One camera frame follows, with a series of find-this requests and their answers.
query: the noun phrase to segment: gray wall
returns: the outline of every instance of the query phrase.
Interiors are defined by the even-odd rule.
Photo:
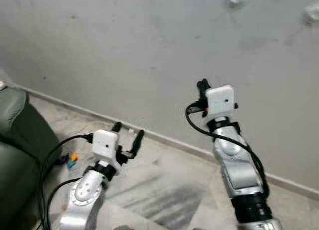
[[[232,84],[269,173],[319,189],[319,0],[0,0],[0,67],[23,86],[211,149],[183,109]]]
[[[9,77],[9,75],[0,68],[0,80],[5,82],[12,82],[12,79]]]

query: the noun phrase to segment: black cable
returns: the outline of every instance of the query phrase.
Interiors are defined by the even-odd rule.
[[[56,186],[53,191],[51,192],[50,196],[49,196],[49,199],[48,199],[48,204],[47,204],[47,208],[46,208],[46,225],[47,225],[47,228],[48,230],[51,230],[51,223],[50,223],[50,216],[49,216],[49,212],[50,212],[50,205],[51,205],[51,202],[53,200],[53,197],[55,195],[55,193],[59,190],[59,188],[61,188],[63,185],[66,185],[68,183],[72,183],[72,182],[76,182],[78,181],[79,179],[81,178],[76,178],[76,179],[70,179],[70,180],[67,180],[67,181],[64,181],[63,183],[59,184],[58,186]]]
[[[264,166],[263,166],[262,162],[260,161],[260,159],[258,158],[258,156],[252,151],[252,149],[250,148],[250,146],[248,144],[246,146],[246,145],[244,145],[244,144],[242,144],[242,143],[240,143],[238,141],[235,141],[234,139],[231,139],[231,138],[228,138],[228,137],[225,137],[225,136],[222,136],[222,135],[218,135],[218,134],[207,132],[207,131],[199,128],[198,126],[196,126],[191,121],[191,119],[189,117],[189,114],[190,114],[189,109],[191,107],[195,106],[195,105],[196,105],[195,103],[192,103],[185,110],[186,120],[190,124],[190,126],[193,127],[195,130],[197,130],[198,132],[200,132],[202,134],[205,134],[205,135],[217,138],[217,139],[223,139],[223,140],[229,141],[229,142],[231,142],[233,144],[238,145],[239,147],[243,148],[244,150],[246,150],[250,154],[250,156],[251,156],[251,158],[252,158],[252,160],[253,160],[253,162],[254,162],[254,164],[256,166],[256,169],[257,169],[257,171],[258,171],[258,173],[259,173],[259,175],[261,177],[261,180],[262,180],[263,189],[264,189],[264,195],[265,195],[266,198],[268,198],[268,196],[269,196],[269,186],[268,186],[268,183],[267,183],[267,180],[266,180]]]
[[[35,230],[39,230],[39,228],[42,226],[42,223],[39,224],[39,226]]]
[[[43,161],[43,164],[39,165],[40,178],[39,178],[39,184],[38,184],[38,210],[39,210],[41,225],[43,225],[43,228],[45,230],[50,229],[46,224],[46,204],[45,204],[45,197],[44,197],[44,191],[43,191],[43,182],[44,182],[44,177],[46,174],[48,161],[50,157],[52,156],[52,154],[54,154],[63,144],[69,142],[70,140],[73,140],[76,138],[84,138],[86,140],[90,140],[91,137],[92,137],[91,134],[82,134],[82,135],[75,135],[63,140],[48,153],[48,155]]]
[[[120,132],[121,128],[122,128],[122,123],[116,122],[114,126],[112,127],[111,131],[118,133]]]

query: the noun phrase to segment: robotic arm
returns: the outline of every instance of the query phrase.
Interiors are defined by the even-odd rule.
[[[132,149],[122,151],[117,134],[121,126],[121,123],[116,123],[111,131],[98,130],[93,134],[92,151],[98,161],[95,166],[88,166],[83,177],[72,186],[59,230],[96,229],[98,211],[108,183],[119,174],[122,164],[136,156],[144,136],[144,131],[140,130]]]
[[[214,155],[221,165],[221,174],[238,221],[238,230],[282,230],[267,205],[269,187],[264,168],[240,135],[237,122],[231,122],[234,89],[230,85],[211,88],[206,79],[197,83],[200,98],[186,108],[189,124],[199,132],[213,137]],[[209,132],[197,127],[191,113],[203,112]]]

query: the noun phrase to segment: tiled floor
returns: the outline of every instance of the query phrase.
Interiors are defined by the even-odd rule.
[[[31,102],[60,140],[112,126],[39,98],[31,97]],[[128,131],[121,130],[120,144],[124,149],[129,149],[133,138]],[[81,176],[86,166],[94,162],[91,146],[82,140],[65,145],[63,152],[78,153],[79,161],[71,171],[65,166],[55,167],[46,181],[46,193],[62,181]],[[269,205],[284,229],[319,229],[318,202],[274,185],[270,187]],[[62,188],[53,200],[50,212],[54,230],[65,209],[68,189],[69,186]],[[34,219],[36,201],[30,201],[25,212]],[[143,140],[138,156],[112,180],[98,215],[98,230],[112,230],[124,224],[135,230],[236,229],[219,166],[148,138]]]

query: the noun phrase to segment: silver arm segment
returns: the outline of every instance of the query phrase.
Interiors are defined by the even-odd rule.
[[[208,103],[205,122],[210,131],[247,146],[240,135],[239,125],[230,122],[235,107],[232,86],[209,88],[205,95]],[[227,140],[216,138],[213,143],[214,155],[221,165],[227,194],[235,208],[237,229],[282,230],[280,221],[273,218],[267,205],[263,180],[251,154],[241,146]]]
[[[244,139],[232,126],[219,128],[214,133],[246,145]],[[230,198],[263,192],[260,176],[246,150],[222,139],[216,139],[214,147],[214,155],[221,165],[223,181]]]
[[[78,180],[69,194],[67,210],[61,218],[59,230],[94,230],[97,214],[103,204],[106,184],[104,175],[89,170]]]

